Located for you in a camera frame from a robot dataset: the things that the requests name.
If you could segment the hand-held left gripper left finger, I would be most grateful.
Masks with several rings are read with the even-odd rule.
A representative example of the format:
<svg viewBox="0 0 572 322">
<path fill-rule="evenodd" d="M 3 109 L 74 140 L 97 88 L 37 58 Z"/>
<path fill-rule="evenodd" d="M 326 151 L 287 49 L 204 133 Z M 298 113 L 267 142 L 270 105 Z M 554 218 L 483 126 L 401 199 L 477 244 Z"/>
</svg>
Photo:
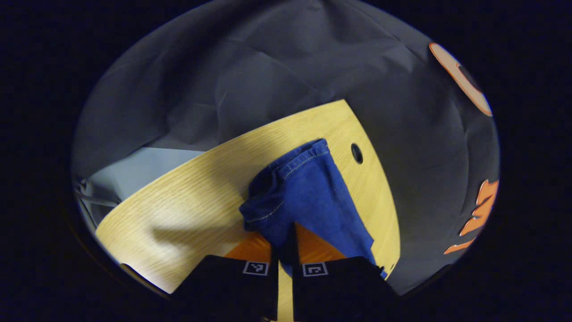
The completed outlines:
<svg viewBox="0 0 572 322">
<path fill-rule="evenodd" d="M 226 255 L 207 255 L 172 293 L 193 321 L 276 321 L 278 256 L 260 233 Z"/>
</svg>

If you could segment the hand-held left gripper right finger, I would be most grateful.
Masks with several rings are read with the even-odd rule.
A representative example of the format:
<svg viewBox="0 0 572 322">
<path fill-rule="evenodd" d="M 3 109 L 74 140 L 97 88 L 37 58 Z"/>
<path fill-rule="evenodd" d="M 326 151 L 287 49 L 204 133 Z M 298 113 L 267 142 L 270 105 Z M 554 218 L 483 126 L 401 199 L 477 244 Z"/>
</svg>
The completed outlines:
<svg viewBox="0 0 572 322">
<path fill-rule="evenodd" d="M 292 224 L 293 318 L 296 321 L 397 321 L 398 296 L 382 268 L 364 257 L 303 263 L 327 243 Z"/>
</svg>

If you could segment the blue denim jeans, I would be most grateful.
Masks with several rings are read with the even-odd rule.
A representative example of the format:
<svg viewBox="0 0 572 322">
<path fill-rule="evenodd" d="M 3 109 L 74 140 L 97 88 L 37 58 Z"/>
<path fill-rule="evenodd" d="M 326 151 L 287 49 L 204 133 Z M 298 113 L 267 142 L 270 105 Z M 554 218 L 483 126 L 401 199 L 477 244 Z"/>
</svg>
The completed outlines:
<svg viewBox="0 0 572 322">
<path fill-rule="evenodd" d="M 284 250 L 293 223 L 315 233 L 346 257 L 375 260 L 373 238 L 356 210 L 325 139 L 309 141 L 264 167 L 248 187 L 239 211 L 244 228 L 259 232 L 278 250 L 284 271 L 294 257 Z"/>
</svg>

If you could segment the black backdrop cloth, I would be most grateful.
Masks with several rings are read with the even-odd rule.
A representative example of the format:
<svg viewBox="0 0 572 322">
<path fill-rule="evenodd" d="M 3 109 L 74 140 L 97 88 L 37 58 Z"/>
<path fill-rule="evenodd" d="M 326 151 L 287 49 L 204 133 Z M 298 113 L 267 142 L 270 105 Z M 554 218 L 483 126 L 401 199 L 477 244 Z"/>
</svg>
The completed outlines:
<svg viewBox="0 0 572 322">
<path fill-rule="evenodd" d="M 186 160 L 337 100 L 386 173 L 400 232 L 390 285 L 406 294 L 484 230 L 499 184 L 482 91 L 439 43 L 359 0 L 213 0 L 169 21 L 101 76 L 78 119 L 71 173 L 94 234 Z"/>
</svg>

